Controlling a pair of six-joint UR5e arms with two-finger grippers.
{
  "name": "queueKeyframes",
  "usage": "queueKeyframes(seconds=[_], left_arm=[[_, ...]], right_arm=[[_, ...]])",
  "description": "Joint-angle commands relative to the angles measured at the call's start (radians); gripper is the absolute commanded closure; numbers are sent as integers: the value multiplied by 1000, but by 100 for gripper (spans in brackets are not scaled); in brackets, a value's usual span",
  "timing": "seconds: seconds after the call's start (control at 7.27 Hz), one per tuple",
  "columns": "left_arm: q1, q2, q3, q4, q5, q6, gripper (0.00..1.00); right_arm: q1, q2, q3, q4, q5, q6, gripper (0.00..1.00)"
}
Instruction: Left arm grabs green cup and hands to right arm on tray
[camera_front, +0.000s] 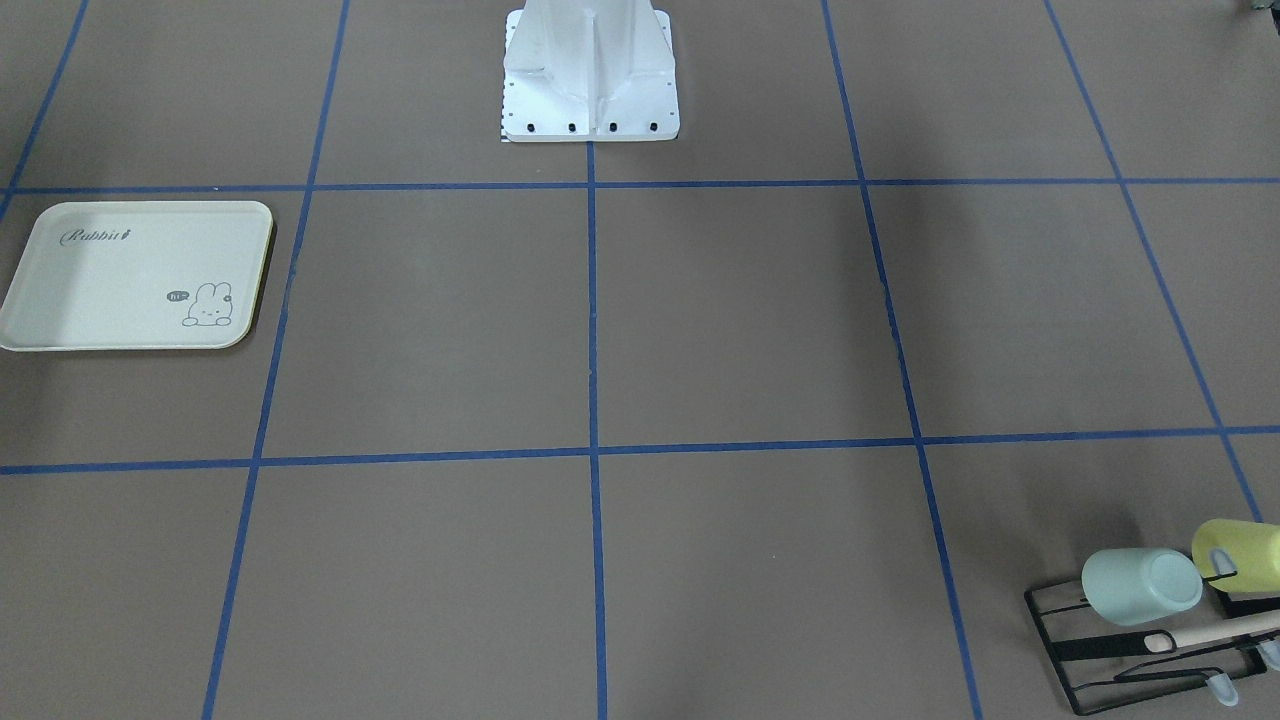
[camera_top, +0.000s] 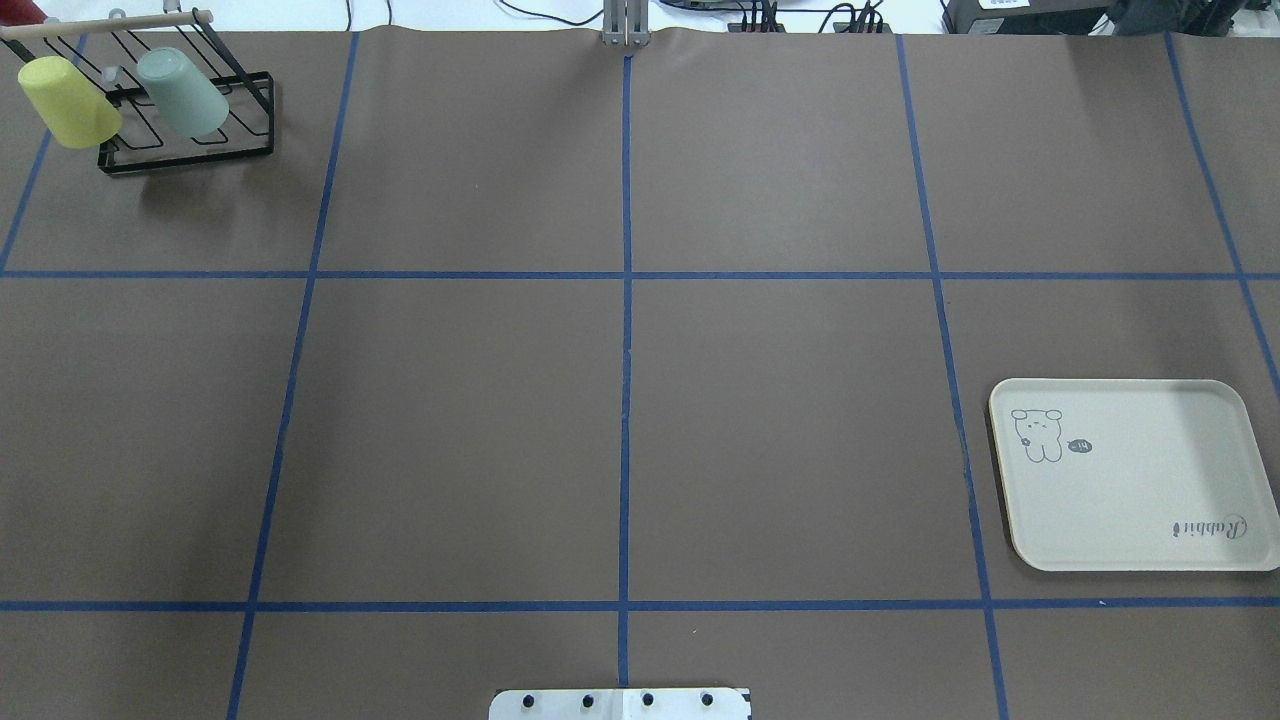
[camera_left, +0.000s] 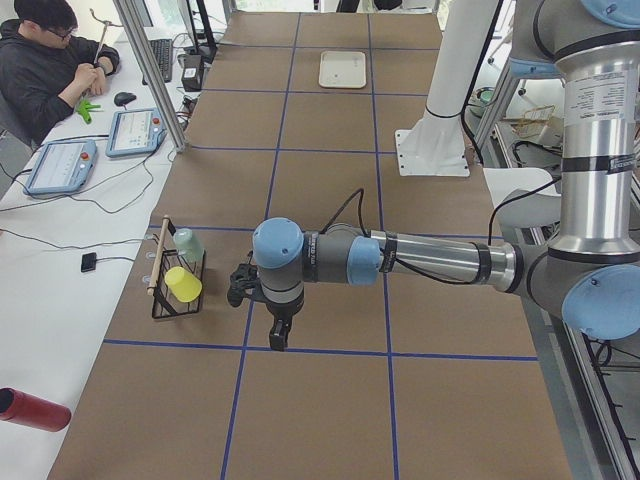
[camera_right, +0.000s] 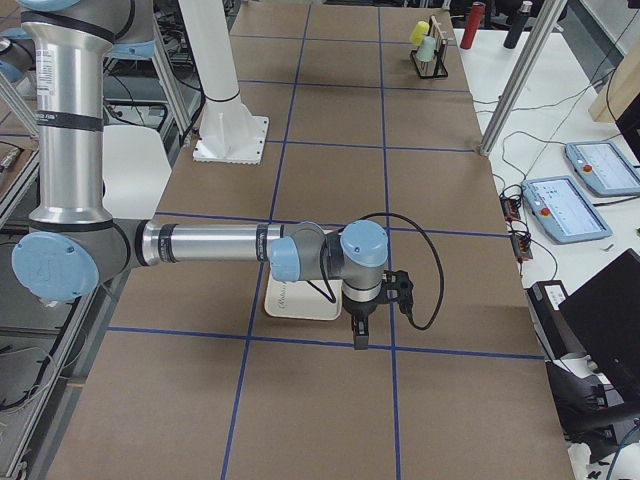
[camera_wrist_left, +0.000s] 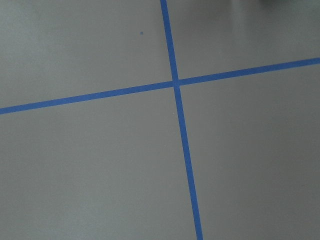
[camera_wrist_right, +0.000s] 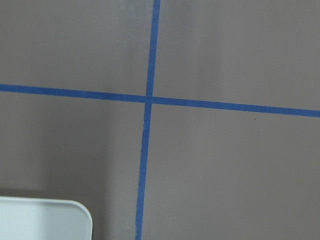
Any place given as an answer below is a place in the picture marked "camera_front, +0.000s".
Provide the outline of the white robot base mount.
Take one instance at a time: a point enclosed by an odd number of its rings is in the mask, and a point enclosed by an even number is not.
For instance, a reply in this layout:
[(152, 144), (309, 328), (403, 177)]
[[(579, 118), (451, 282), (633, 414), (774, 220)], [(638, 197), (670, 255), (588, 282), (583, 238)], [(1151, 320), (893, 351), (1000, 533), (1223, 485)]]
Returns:
[(500, 138), (632, 143), (678, 137), (669, 14), (649, 1), (527, 1), (504, 22)]

